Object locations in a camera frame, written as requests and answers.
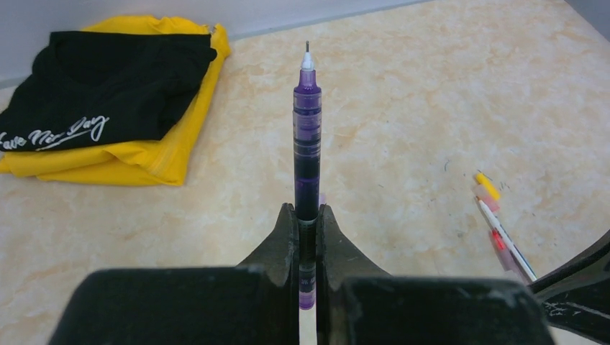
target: white pen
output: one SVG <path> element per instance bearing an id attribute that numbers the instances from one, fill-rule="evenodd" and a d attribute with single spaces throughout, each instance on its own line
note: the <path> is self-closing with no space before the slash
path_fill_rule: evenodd
<path id="1" fill-rule="evenodd" d="M 481 205 L 483 214 L 485 215 L 485 218 L 487 218 L 487 220 L 489 221 L 489 224 L 491 224 L 491 226 L 494 228 L 494 230 L 496 230 L 498 232 L 498 234 L 500 234 L 500 237 L 502 237 L 502 240 L 506 244 L 506 247 L 508 247 L 510 252 L 513 254 L 513 257 L 515 258 L 517 263 L 519 263 L 519 266 L 521 267 L 523 272 L 525 272 L 525 274 L 527 275 L 527 278 L 531 282 L 534 282 L 537 279 L 536 274 L 534 273 L 534 270 L 532 270 L 532 267 L 529 266 L 529 263 L 527 262 L 527 260 L 523 256 L 523 254 L 521 254 L 521 252 L 514 245 L 513 241 L 511 240 L 509 235 L 506 233 L 506 231 L 502 227 L 502 224 L 500 224 L 500 221 L 498 220 L 498 218 L 493 214 L 493 212 L 491 212 L 489 207 L 481 199 L 477 198 L 477 201 L 478 201 L 479 205 Z"/>

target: black fabric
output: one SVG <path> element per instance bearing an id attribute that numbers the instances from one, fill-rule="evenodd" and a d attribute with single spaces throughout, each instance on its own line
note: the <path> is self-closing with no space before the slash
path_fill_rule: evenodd
<path id="1" fill-rule="evenodd" d="M 160 140 L 216 56 L 209 34 L 53 32 L 0 114 L 0 150 Z"/>

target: marble table surface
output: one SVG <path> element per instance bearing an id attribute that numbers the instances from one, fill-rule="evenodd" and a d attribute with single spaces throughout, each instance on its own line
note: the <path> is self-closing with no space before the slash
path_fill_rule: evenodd
<path id="1" fill-rule="evenodd" d="M 233 42 L 183 187 L 0 175 L 0 344 L 43 344 L 94 270 L 249 254 L 293 200 L 305 40 L 324 91 L 322 192 L 383 269 L 503 275 L 477 170 L 539 276 L 610 227 L 610 43 L 561 0 L 415 4 Z M 302 314 L 303 344 L 313 317 Z"/>

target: purple pen end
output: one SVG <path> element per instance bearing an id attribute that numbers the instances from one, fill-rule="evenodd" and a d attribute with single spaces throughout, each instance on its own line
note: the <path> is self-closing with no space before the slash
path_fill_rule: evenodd
<path id="1" fill-rule="evenodd" d="M 299 292 L 299 307 L 308 311 L 316 304 L 316 290 L 313 289 L 310 293 Z"/>

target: yellow marker cap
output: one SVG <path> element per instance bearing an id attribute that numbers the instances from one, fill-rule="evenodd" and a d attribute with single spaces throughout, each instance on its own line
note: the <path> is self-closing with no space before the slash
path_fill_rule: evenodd
<path id="1" fill-rule="evenodd" d="M 495 200 L 498 201 L 500 200 L 500 193 L 498 192 L 498 190 L 491 184 L 491 182 L 489 182 L 489 179 L 487 177 L 485 177 L 485 175 L 483 173 L 478 173 L 477 175 L 475 175 L 475 179 L 477 180 L 477 182 L 481 185 L 483 185 L 483 187 L 485 187 L 485 189 L 487 190 L 487 193 L 489 193 L 489 195 Z"/>

